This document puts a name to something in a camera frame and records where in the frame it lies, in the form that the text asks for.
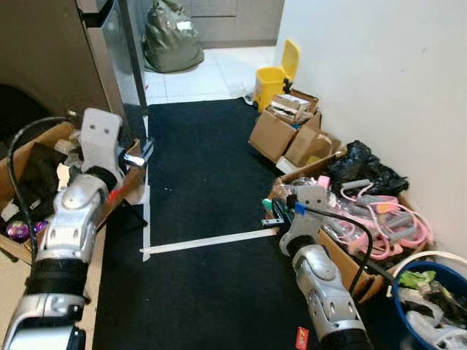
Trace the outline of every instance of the green garbage bag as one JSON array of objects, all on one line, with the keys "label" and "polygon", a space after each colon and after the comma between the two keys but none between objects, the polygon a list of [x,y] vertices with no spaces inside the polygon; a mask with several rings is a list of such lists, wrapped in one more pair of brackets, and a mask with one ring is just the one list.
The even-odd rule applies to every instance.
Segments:
[{"label": "green garbage bag", "polygon": [[172,0],[154,0],[142,44],[144,65],[151,71],[181,71],[204,60],[198,32],[183,6]]}]

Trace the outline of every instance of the black floor mat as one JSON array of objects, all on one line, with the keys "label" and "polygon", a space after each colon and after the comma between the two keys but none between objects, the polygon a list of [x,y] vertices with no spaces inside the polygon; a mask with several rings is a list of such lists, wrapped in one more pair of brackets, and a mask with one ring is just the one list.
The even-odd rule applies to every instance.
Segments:
[{"label": "black floor mat", "polygon": [[[311,329],[276,237],[143,263],[138,224],[127,208],[107,223],[94,349],[293,350],[297,327]],[[311,331],[309,349],[315,346]]]},{"label": "black floor mat", "polygon": [[260,227],[280,172],[248,144],[257,116],[241,98],[150,106],[152,245]]}]

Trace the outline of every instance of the white wall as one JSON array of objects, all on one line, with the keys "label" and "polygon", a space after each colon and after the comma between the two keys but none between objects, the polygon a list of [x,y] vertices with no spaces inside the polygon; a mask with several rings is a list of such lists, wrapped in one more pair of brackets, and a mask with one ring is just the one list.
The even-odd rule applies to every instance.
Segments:
[{"label": "white wall", "polygon": [[286,0],[301,47],[295,86],[320,97],[323,129],[360,139],[411,184],[439,247],[467,257],[464,0]]}]

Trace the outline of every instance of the yellow bin lid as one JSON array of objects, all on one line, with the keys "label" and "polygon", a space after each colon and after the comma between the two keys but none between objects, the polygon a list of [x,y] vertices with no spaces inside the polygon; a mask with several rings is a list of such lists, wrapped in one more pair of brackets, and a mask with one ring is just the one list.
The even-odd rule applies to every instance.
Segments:
[{"label": "yellow bin lid", "polygon": [[282,69],[285,76],[292,80],[295,77],[300,60],[300,49],[289,39],[285,40],[284,55],[282,55]]}]

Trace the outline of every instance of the red label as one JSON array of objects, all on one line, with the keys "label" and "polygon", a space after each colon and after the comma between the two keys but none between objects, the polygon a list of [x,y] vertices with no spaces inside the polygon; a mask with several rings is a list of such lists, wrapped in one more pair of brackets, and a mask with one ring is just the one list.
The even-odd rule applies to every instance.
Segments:
[{"label": "red label", "polygon": [[297,330],[297,339],[295,342],[295,347],[298,350],[306,350],[308,347],[308,333],[309,330],[306,328],[299,327]]}]

